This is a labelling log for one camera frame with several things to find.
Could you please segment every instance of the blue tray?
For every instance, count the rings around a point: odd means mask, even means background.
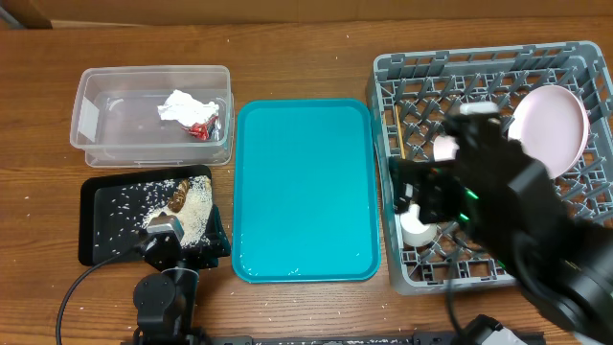
[[[238,115],[232,266],[249,283],[362,281],[380,264],[371,117],[352,99]]]

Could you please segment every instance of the dish rack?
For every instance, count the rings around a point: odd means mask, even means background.
[[[398,293],[442,292],[449,269],[454,271],[457,289],[507,286],[514,279],[487,253],[457,248],[451,240],[455,222],[438,224],[437,237],[424,247],[405,245],[393,210],[387,158],[433,160],[433,141],[443,133],[444,114],[458,104],[495,102],[506,132],[521,100],[549,84],[566,87],[581,99],[591,123],[583,156],[556,179],[556,191],[574,217],[610,222],[613,141],[607,119],[613,109],[613,88],[596,44],[561,42],[386,54],[375,59],[366,96],[373,116],[390,280]],[[445,259],[456,249],[460,260],[450,265]]]

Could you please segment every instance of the wooden table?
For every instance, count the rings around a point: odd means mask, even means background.
[[[222,64],[231,71],[238,113],[261,99],[364,101],[373,60],[384,53],[589,39],[613,65],[611,32],[607,17],[1,32],[0,343],[54,342],[59,303],[84,270],[77,260],[80,185],[125,172],[89,168],[83,151],[69,144],[85,69]],[[231,235],[234,161],[212,171]],[[65,312],[64,343],[129,339],[136,327],[132,290],[151,272],[142,263],[114,264],[88,277]],[[456,303],[463,324],[484,313],[517,330],[543,331],[550,344],[575,343],[515,288],[462,294]],[[211,335],[256,337],[451,329],[443,296],[391,289],[384,254],[373,279],[342,284],[252,286],[226,258],[201,275],[195,323]]]

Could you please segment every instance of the brown food item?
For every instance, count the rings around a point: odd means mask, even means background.
[[[183,208],[185,204],[185,199],[187,197],[188,191],[190,190],[190,180],[184,179],[179,183],[179,187],[176,192],[172,195],[169,201],[169,209],[174,213],[178,213]]]

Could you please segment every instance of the green led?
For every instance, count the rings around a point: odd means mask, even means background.
[[[478,197],[478,196],[477,196],[477,195],[476,195],[474,192],[472,192],[471,190],[469,190],[468,188],[466,188],[466,193],[468,194],[468,196],[472,197],[472,198],[473,198],[473,199],[475,199],[475,200],[478,200],[478,199],[479,199],[479,197]]]

